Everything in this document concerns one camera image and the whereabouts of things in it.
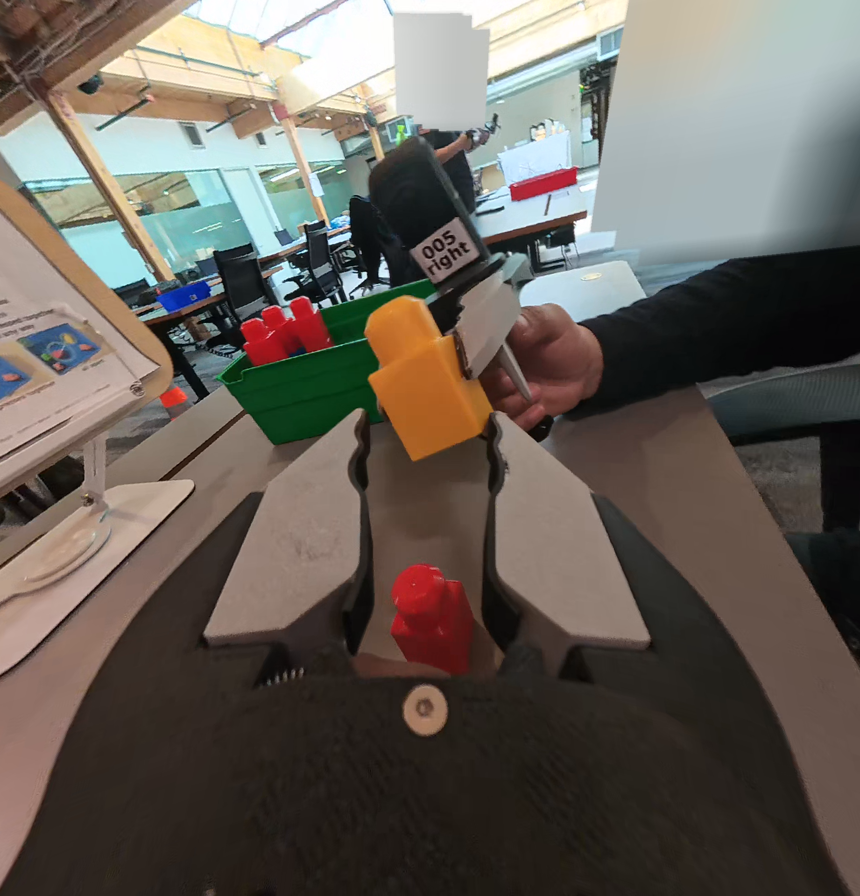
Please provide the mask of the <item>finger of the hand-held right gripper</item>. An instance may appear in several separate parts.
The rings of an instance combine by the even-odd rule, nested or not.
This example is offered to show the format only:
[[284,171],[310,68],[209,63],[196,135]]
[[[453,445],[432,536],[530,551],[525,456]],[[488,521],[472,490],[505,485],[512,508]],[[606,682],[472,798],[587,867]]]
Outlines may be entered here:
[[521,314],[518,293],[505,280],[483,280],[456,299],[454,340],[461,374],[476,380],[495,361]]
[[504,341],[498,350],[498,368],[503,388],[500,404],[507,400],[514,405],[519,399],[525,409],[532,407],[535,403],[535,398],[529,381],[522,372],[508,341]]

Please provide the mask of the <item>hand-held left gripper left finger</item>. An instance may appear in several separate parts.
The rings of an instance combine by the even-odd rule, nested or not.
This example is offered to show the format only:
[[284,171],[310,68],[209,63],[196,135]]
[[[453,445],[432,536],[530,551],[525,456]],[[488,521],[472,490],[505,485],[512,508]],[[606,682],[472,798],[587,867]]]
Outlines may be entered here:
[[370,422],[357,409],[268,483],[207,644],[358,652],[374,609],[369,452]]

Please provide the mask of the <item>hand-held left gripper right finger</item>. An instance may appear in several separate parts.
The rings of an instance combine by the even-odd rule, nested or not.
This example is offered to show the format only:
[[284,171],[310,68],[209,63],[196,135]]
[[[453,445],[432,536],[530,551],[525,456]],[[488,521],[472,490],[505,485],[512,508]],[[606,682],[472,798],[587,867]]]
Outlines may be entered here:
[[484,627],[557,675],[578,648],[651,644],[593,491],[502,413],[489,418]]

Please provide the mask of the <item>yellow mega block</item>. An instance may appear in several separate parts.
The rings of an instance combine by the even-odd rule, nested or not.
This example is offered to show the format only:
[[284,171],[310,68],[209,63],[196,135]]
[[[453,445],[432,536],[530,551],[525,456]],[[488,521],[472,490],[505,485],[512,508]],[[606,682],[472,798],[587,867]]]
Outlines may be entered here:
[[424,301],[393,298],[369,316],[365,337],[379,364],[368,382],[411,460],[485,433],[491,404],[462,374],[453,336],[441,333]]

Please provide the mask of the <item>person's right forearm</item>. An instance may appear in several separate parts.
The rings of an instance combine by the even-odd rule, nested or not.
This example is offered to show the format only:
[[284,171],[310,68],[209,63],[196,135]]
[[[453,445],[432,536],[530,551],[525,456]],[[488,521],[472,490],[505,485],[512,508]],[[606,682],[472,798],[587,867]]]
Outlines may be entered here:
[[860,354],[860,246],[731,260],[582,321],[603,370],[589,417],[712,380]]

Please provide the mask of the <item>person's right hand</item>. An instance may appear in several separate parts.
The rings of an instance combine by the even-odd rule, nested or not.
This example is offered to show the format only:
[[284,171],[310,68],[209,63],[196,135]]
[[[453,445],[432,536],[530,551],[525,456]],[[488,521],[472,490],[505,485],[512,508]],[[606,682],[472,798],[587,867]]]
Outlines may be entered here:
[[497,364],[484,371],[480,382],[493,409],[527,432],[548,417],[574,409],[600,384],[603,354],[597,338],[557,305],[523,308],[508,342],[527,380],[530,399]]

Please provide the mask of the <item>black office chair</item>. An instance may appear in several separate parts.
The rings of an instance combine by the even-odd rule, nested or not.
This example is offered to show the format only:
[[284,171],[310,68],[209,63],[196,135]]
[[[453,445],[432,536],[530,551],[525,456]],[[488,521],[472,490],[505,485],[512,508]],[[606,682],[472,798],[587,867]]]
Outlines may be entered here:
[[307,223],[304,233],[308,276],[300,284],[297,295],[309,298],[315,305],[324,300],[332,305],[345,303],[348,298],[331,259],[326,225],[321,221]]
[[221,278],[224,304],[235,323],[260,315],[267,307],[279,306],[279,299],[263,275],[251,243],[215,250],[212,258]]
[[860,527],[860,363],[734,385],[708,402],[735,446],[818,438],[824,531]]

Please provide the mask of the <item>red plastic bin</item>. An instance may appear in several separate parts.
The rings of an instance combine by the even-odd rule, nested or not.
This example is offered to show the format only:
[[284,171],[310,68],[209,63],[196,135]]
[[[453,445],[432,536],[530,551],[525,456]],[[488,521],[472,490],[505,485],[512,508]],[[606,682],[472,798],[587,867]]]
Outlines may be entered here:
[[567,189],[577,182],[579,168],[558,168],[517,181],[509,186],[512,202],[521,202]]

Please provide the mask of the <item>green plastic bin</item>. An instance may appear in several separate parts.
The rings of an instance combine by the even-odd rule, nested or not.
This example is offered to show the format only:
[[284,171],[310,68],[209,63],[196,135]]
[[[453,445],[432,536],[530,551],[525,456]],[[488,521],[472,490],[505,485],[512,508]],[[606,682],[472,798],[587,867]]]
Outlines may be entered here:
[[275,445],[324,435],[355,409],[364,409],[372,424],[379,423],[377,398],[368,382],[379,364],[364,337],[367,320],[395,297],[428,302],[435,290],[424,279],[323,309],[332,348],[260,366],[242,355],[217,380]]

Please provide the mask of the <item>wooden document stand white base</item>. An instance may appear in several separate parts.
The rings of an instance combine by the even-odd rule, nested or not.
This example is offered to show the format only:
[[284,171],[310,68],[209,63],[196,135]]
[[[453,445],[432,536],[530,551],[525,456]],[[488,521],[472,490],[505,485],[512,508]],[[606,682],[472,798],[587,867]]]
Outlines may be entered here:
[[0,566],[0,678],[31,655],[191,495],[189,479],[106,484],[108,431],[167,391],[167,351],[17,191],[0,182],[0,232],[28,241],[96,312],[156,365],[0,461],[0,498],[71,452],[83,454],[80,508]]

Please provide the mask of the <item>blue plastic bin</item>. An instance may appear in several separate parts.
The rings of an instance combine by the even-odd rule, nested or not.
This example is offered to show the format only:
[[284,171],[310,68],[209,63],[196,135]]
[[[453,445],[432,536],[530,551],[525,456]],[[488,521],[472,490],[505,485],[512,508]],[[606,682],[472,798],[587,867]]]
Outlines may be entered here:
[[156,301],[168,313],[174,313],[211,297],[207,280],[198,280],[160,293]]

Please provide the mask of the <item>laminated instruction sheet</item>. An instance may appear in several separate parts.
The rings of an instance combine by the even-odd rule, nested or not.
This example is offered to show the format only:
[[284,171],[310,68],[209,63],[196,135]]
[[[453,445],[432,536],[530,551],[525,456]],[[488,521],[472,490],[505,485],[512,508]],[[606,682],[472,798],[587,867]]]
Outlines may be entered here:
[[0,461],[155,371],[28,241],[0,232]]

